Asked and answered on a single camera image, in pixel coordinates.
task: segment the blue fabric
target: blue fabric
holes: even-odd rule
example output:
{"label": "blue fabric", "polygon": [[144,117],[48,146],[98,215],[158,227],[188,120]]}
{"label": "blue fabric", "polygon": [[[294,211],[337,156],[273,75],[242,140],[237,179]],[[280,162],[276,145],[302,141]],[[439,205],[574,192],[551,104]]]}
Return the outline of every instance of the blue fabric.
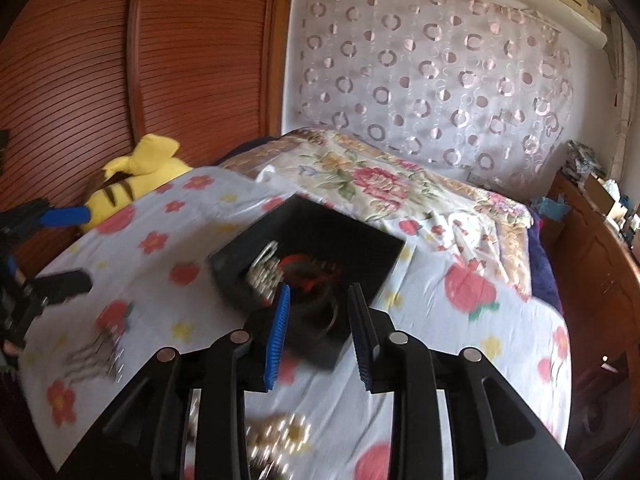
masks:
{"label": "blue fabric", "polygon": [[551,270],[551,263],[540,243],[540,216],[529,208],[533,216],[533,226],[527,231],[529,237],[529,265],[531,267],[531,293],[539,300],[546,301],[562,315],[562,305],[558,286]]}

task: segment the plush toy ear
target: plush toy ear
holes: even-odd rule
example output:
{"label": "plush toy ear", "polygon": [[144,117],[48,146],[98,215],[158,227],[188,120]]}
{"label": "plush toy ear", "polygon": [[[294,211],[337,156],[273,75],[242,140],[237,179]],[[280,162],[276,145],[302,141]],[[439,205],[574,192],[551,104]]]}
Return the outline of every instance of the plush toy ear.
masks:
{"label": "plush toy ear", "polygon": [[159,170],[180,148],[177,140],[154,134],[147,134],[133,150],[129,159],[129,171],[133,175],[143,175]]}

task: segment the black box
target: black box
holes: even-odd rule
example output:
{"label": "black box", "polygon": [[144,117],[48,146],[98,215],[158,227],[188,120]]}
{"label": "black box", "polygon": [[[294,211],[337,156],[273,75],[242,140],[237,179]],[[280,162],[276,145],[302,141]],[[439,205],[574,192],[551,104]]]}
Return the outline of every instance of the black box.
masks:
{"label": "black box", "polygon": [[276,256],[308,254],[338,264],[335,286],[338,314],[329,332],[318,339],[318,330],[299,318],[290,318],[286,348],[321,368],[333,369],[339,361],[351,329],[346,310],[347,290],[353,282],[362,286],[371,304],[396,264],[404,242],[333,209],[294,195],[250,225],[208,257],[213,278],[223,297],[244,313],[262,308],[245,281],[247,270],[272,240]]}

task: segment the silver hair clip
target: silver hair clip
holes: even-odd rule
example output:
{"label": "silver hair clip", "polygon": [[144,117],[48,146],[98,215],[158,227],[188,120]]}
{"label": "silver hair clip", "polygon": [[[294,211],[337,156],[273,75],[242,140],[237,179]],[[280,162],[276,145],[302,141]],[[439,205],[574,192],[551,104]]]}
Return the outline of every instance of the silver hair clip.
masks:
{"label": "silver hair clip", "polygon": [[120,382],[123,368],[120,337],[115,332],[101,330],[94,342],[69,352],[63,361],[63,378],[69,384],[96,377],[108,377]]}
{"label": "silver hair clip", "polygon": [[277,250],[277,241],[269,242],[258,254],[246,274],[247,283],[269,305],[273,303],[276,289],[283,278],[280,260],[275,257]]}

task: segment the wooden wardrobe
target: wooden wardrobe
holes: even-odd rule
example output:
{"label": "wooden wardrobe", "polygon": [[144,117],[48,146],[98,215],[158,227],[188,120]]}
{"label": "wooden wardrobe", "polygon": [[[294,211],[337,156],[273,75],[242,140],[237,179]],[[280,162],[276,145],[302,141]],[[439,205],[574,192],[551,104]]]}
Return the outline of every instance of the wooden wardrobe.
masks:
{"label": "wooden wardrobe", "polygon": [[[0,211],[81,202],[88,177],[146,133],[211,164],[280,133],[290,0],[28,0],[0,43]],[[42,232],[28,273],[74,240]]]}

